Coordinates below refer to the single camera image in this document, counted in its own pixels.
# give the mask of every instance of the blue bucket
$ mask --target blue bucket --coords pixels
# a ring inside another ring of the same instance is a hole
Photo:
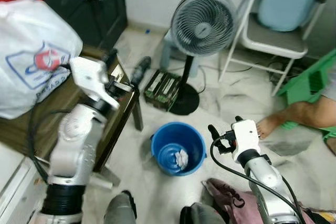
[[[184,150],[188,165],[184,170],[176,164],[175,153]],[[186,123],[165,124],[152,136],[152,155],[169,175],[186,176],[195,172],[205,158],[205,144],[199,132]]]

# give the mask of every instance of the fan grille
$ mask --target fan grille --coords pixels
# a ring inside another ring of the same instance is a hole
[[[230,0],[183,0],[172,19],[172,37],[179,50],[208,56],[228,46],[235,32]]]

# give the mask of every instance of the black box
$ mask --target black box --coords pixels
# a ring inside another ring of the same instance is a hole
[[[144,90],[146,103],[169,111],[177,97],[181,76],[157,70]]]

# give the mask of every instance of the electric fan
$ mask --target electric fan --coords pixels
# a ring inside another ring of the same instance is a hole
[[[177,115],[194,112],[200,97],[187,84],[194,57],[213,55],[232,42],[236,31],[236,11],[231,0],[182,0],[171,22],[171,36],[187,55],[179,93],[170,109]]]

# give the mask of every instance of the floor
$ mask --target floor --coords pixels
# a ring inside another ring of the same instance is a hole
[[[154,69],[159,67],[163,36],[162,33],[146,34],[144,30],[127,28],[116,45],[128,73],[142,57],[152,57],[153,69],[146,74],[142,88]],[[264,71],[250,69],[241,72],[246,68],[233,63],[223,83],[218,84],[218,59],[222,59],[224,64],[226,54],[227,51],[224,51],[220,55],[202,59],[206,90],[200,95],[199,108],[191,115],[176,116],[162,112],[147,105],[141,97],[143,131],[137,131],[133,118],[130,118],[107,162],[121,183],[112,191],[88,188],[84,223],[100,223],[109,201],[125,189],[130,190],[135,198],[138,224],[178,223],[183,206],[204,200],[201,181],[210,177],[224,180],[238,189],[249,190],[246,181],[222,170],[211,158],[206,158],[202,167],[189,176],[167,176],[160,171],[150,152],[150,136],[165,123],[181,121],[194,126],[203,135],[209,156],[212,140],[207,130],[208,124],[214,124],[223,133],[230,129],[236,115],[259,121],[284,107],[281,98],[271,98],[272,84]],[[236,57],[259,63],[269,61],[265,55],[243,50],[237,51]],[[183,67],[183,62],[172,60],[170,69],[180,67]],[[202,90],[202,72],[199,71],[197,77],[190,78],[189,82]],[[303,126],[291,131],[279,128],[260,146],[262,153],[269,155],[273,165],[287,178],[297,198],[305,206],[336,209],[336,157],[324,145],[320,131]],[[229,154],[217,157],[231,168],[243,171]]]

